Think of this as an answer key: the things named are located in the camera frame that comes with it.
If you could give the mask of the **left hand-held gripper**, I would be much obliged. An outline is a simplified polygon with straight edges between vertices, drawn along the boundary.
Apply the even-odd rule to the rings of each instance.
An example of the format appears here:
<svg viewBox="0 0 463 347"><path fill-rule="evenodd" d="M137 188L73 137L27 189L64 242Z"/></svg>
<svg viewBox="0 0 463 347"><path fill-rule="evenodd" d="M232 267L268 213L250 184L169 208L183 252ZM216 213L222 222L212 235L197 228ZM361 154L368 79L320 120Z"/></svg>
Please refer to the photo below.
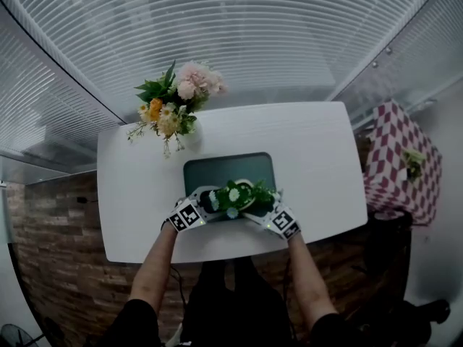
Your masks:
<svg viewBox="0 0 463 347"><path fill-rule="evenodd" d="M198 187L189 196L180 199L169 213L166 221L179 233L203 226L219 219L219 212L209 213L205 210L205 200L201 194L218 189L217 186Z"/></svg>

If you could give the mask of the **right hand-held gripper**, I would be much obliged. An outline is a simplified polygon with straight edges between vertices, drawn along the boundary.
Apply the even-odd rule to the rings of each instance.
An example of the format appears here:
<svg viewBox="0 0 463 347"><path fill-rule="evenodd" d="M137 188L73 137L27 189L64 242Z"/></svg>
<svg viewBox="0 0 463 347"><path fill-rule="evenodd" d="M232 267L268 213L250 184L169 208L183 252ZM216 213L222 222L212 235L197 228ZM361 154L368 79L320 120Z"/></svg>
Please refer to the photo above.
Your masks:
<svg viewBox="0 0 463 347"><path fill-rule="evenodd" d="M244 210L244 216L264 231L284 240L290 240L300 232L294 213L281 201L253 204Z"/></svg>

